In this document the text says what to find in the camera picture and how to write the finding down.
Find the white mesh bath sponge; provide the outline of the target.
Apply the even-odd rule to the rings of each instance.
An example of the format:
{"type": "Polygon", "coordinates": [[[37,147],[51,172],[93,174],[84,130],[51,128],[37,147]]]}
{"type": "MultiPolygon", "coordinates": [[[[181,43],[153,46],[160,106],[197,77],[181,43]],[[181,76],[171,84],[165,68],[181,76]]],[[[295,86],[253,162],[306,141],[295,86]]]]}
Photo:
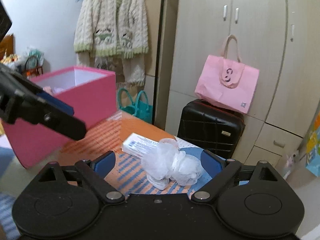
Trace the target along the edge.
{"type": "Polygon", "coordinates": [[[178,142],[165,138],[141,158],[141,165],[147,180],[157,189],[163,191],[170,181],[180,186],[197,183],[204,169],[195,156],[180,150],[178,142]]]}

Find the pink paper tote bag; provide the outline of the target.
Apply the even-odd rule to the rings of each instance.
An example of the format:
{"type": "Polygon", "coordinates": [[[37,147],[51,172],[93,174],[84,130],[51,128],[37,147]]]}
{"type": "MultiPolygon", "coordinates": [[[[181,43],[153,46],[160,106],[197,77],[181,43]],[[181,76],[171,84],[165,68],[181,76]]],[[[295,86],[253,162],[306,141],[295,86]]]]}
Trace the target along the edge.
{"type": "Polygon", "coordinates": [[[198,79],[195,94],[208,103],[242,114],[249,112],[259,78],[259,70],[242,63],[239,51],[236,60],[227,58],[228,45],[237,40],[229,35],[220,56],[209,55],[198,79]]]}

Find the orange handled gift bag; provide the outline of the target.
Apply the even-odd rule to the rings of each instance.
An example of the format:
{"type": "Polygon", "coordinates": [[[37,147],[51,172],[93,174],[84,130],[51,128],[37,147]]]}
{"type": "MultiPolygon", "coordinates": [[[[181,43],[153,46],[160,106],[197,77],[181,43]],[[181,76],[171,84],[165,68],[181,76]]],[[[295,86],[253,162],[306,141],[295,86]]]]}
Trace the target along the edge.
{"type": "Polygon", "coordinates": [[[38,58],[35,55],[27,58],[22,74],[27,78],[43,74],[43,67],[39,64],[38,58]]]}

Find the colourful cartoon paper bag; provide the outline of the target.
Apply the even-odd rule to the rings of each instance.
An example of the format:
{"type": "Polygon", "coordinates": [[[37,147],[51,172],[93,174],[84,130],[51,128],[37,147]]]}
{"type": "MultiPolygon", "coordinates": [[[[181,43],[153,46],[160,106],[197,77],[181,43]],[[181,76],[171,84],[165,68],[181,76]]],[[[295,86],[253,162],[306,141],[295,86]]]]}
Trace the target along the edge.
{"type": "Polygon", "coordinates": [[[306,168],[316,177],[320,174],[320,156],[319,156],[319,113],[311,126],[309,139],[306,145],[306,168]]]}

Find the pink storage box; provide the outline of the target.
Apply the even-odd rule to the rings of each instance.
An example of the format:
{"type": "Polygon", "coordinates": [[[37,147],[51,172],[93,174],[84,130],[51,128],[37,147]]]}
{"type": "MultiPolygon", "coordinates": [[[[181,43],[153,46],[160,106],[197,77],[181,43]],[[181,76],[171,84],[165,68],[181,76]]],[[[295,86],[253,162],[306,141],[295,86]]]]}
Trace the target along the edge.
{"type": "Polygon", "coordinates": [[[115,72],[73,66],[31,79],[1,65],[1,121],[30,168],[116,111],[115,72]]]}

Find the cream knitted cardigan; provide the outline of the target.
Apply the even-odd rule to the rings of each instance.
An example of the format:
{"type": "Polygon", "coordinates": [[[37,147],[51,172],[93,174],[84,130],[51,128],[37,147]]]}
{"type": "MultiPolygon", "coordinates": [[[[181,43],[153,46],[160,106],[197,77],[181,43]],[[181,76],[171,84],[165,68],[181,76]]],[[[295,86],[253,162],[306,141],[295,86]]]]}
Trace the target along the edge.
{"type": "Polygon", "coordinates": [[[144,0],[83,0],[75,29],[75,53],[131,59],[149,51],[144,0]]]}

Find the teal basket bag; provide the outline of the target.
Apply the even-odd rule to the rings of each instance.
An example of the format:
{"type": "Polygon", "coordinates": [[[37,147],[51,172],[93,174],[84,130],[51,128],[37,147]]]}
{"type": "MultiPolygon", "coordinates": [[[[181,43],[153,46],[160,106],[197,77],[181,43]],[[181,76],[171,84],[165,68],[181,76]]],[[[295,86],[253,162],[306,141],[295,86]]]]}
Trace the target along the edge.
{"type": "Polygon", "coordinates": [[[129,113],[132,116],[135,116],[149,124],[152,123],[153,105],[149,104],[148,96],[144,90],[141,90],[138,93],[136,100],[133,101],[133,98],[129,94],[129,91],[125,88],[121,88],[118,91],[117,99],[119,108],[122,111],[129,113]],[[123,106],[123,104],[121,103],[121,96],[123,93],[126,94],[127,98],[130,101],[127,106],[123,106]]]}

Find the black suitcase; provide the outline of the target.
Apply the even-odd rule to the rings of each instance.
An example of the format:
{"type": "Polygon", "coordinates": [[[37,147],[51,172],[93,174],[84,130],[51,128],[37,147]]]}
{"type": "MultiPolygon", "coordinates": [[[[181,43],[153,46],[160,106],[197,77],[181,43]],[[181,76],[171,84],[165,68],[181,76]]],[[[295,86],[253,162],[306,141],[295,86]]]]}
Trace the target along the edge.
{"type": "Polygon", "coordinates": [[[245,129],[241,113],[196,99],[183,109],[178,137],[204,150],[229,159],[245,129]]]}

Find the colourful patchwork tablecloth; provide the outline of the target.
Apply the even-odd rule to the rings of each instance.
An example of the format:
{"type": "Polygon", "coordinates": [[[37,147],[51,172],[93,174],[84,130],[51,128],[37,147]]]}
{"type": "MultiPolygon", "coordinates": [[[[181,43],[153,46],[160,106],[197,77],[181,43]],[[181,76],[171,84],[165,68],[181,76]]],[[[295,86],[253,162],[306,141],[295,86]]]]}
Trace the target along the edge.
{"type": "Polygon", "coordinates": [[[124,195],[142,194],[175,194],[192,195],[204,186],[211,177],[204,172],[193,186],[181,187],[170,182],[168,187],[160,191],[146,178],[140,161],[121,150],[123,142],[132,134],[144,136],[154,141],[171,138],[169,133],[118,111],[110,118],[90,129],[85,139],[69,142],[62,148],[52,152],[43,161],[32,168],[24,168],[15,156],[9,139],[1,136],[1,239],[17,239],[19,232],[12,219],[11,211],[14,200],[50,161],[57,161],[62,166],[74,165],[79,160],[94,160],[105,152],[112,150],[116,154],[116,165],[106,176],[106,181],[124,195]]]}

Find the white wet wipes pack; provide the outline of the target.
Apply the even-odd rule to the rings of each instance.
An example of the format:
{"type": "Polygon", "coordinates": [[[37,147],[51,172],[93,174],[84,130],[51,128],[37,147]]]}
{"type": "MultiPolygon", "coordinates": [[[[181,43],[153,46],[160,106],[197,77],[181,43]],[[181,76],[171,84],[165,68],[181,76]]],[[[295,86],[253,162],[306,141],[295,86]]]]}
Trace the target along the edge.
{"type": "Polygon", "coordinates": [[[132,133],[125,139],[121,150],[140,160],[162,160],[179,153],[175,139],[163,138],[160,141],[154,141],[136,133],[132,133]]]}

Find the beige wardrobe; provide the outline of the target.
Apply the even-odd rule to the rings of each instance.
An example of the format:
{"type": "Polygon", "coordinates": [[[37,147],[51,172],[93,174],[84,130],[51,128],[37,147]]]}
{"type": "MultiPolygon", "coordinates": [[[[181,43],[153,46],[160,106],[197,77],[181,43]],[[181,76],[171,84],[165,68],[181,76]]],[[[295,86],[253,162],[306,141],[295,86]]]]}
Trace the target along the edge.
{"type": "Polygon", "coordinates": [[[245,130],[233,157],[277,164],[295,152],[319,106],[319,0],[178,0],[165,130],[178,133],[183,107],[209,55],[260,71],[245,130]]]}

